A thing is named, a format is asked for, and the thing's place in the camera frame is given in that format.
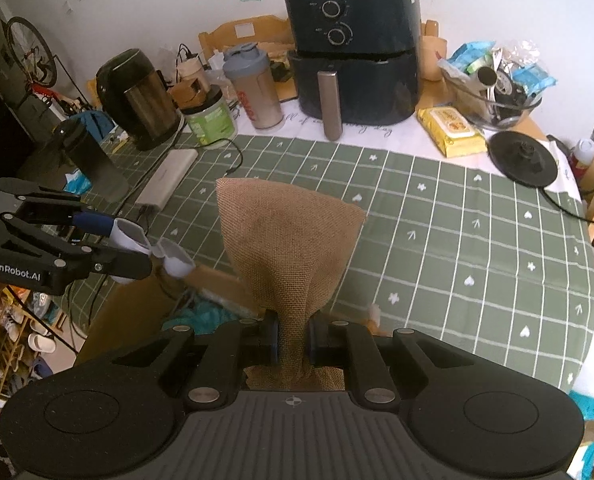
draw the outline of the gray bottle lid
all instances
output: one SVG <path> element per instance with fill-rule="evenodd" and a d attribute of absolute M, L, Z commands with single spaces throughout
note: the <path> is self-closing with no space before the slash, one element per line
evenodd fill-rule
<path fill-rule="evenodd" d="M 248 75 L 261 74 L 270 66 L 265 50 L 257 43 L 242 43 L 229 48 L 224 54 L 223 73 L 231 81 Z"/>

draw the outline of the screw head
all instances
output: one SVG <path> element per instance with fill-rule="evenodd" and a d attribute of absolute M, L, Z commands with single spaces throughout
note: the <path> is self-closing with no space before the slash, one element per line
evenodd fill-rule
<path fill-rule="evenodd" d="M 363 396 L 368 402 L 372 402 L 373 404 L 387 404 L 395 400 L 394 392 L 386 388 L 371 388 Z"/>
<path fill-rule="evenodd" d="M 214 388 L 201 386 L 200 388 L 193 388 L 188 393 L 188 398 L 193 402 L 200 404 L 207 404 L 209 402 L 215 402 L 219 399 L 219 392 Z"/>

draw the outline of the white tablecloth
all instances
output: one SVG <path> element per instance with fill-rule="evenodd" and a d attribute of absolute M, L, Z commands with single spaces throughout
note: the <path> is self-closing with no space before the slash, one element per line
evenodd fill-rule
<path fill-rule="evenodd" d="M 298 139 L 306 140 L 327 140 L 324 136 L 324 127 L 321 121 L 302 113 L 297 100 L 283 103 L 282 110 L 285 116 L 283 123 L 269 130 L 256 130 L 250 123 L 248 116 L 241 110 L 237 118 L 239 133 L 242 135 L 268 135 L 288 138 L 297 137 Z M 484 134 L 489 139 L 494 132 L 484 131 Z M 406 121 L 392 124 L 392 126 L 345 124 L 344 132 L 339 142 L 361 146 L 362 148 L 406 153 L 432 160 L 447 160 L 452 164 L 472 168 L 473 170 L 483 170 L 496 175 L 502 174 L 494 166 L 488 153 L 446 159 L 414 116 Z M 554 155 L 560 168 L 557 180 L 548 186 L 547 189 L 554 192 L 565 191 L 573 198 L 579 200 L 579 190 L 577 189 L 574 177 L 570 171 L 570 165 L 564 154 L 554 142 L 539 142 Z"/>

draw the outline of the green checkered tablecloth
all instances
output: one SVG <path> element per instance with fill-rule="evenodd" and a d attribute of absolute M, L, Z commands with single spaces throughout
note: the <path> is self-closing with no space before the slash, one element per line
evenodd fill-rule
<path fill-rule="evenodd" d="M 411 326 L 464 350 L 570 389 L 594 327 L 594 258 L 585 225 L 536 190 L 446 161 L 301 139 L 237 136 L 232 176 L 317 190 L 367 211 L 343 280 L 325 310 L 348 319 L 381 306 L 381 326 Z M 184 137 L 178 148 L 193 146 Z M 165 148 L 132 145 L 113 158 L 131 184 Z M 179 242 L 203 264 L 232 272 L 219 232 L 215 181 L 235 166 L 232 147 L 203 151 L 149 238 Z M 552 194 L 582 214 L 567 194 Z M 115 205 L 90 194 L 100 210 Z M 135 219 L 127 205 L 123 216 Z M 100 282 L 74 290 L 74 319 Z M 113 282 L 101 290 L 103 303 Z"/>

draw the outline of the yellow package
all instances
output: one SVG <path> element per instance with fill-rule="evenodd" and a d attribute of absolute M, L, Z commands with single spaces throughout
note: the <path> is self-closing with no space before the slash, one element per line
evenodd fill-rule
<path fill-rule="evenodd" d="M 486 151 L 486 139 L 455 108 L 423 108 L 417 119 L 447 157 L 474 155 Z"/>

